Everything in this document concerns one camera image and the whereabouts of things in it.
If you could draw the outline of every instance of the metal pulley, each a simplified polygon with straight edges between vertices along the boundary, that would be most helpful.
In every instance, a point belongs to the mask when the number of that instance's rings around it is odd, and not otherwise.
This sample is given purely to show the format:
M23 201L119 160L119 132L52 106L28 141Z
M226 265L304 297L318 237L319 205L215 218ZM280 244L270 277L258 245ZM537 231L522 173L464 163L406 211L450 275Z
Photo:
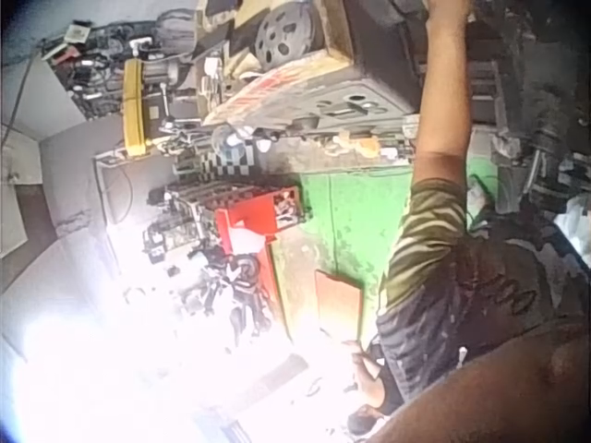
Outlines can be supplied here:
M320 39L321 26L310 3L290 2L276 7L259 26L255 54L263 71L301 58Z

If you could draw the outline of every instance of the yellow machine part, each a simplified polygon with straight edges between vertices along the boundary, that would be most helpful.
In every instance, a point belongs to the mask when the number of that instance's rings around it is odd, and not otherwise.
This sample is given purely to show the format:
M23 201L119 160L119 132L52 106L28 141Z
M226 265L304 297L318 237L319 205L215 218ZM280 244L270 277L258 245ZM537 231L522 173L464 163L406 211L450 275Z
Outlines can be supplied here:
M146 154L147 143L141 101L141 61L126 61L123 74L123 134L127 155L137 157Z

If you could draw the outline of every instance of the checkered pattern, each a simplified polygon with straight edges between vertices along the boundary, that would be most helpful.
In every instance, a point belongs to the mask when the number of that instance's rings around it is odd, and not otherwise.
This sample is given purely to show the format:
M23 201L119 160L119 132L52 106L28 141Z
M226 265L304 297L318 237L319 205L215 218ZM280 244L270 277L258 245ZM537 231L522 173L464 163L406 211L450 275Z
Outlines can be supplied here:
M238 158L237 152L232 152L232 160L222 159L215 152L201 154L201 174L203 182L210 182L217 177L224 176L248 176L252 174L255 166L255 153L252 146L246 146L246 153Z

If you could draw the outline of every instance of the man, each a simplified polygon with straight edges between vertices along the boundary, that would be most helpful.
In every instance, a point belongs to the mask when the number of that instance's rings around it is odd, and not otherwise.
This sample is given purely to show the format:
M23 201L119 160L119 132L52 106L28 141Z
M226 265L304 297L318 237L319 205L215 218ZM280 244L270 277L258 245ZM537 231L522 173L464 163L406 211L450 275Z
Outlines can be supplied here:
M371 432L379 419L391 416L404 400L388 365L379 365L356 341L345 345L351 352L355 382L364 403L349 416L347 427L359 437Z
M527 202L465 232L471 7L429 0L428 8L411 197L378 318L405 404L370 441L581 441L591 273Z

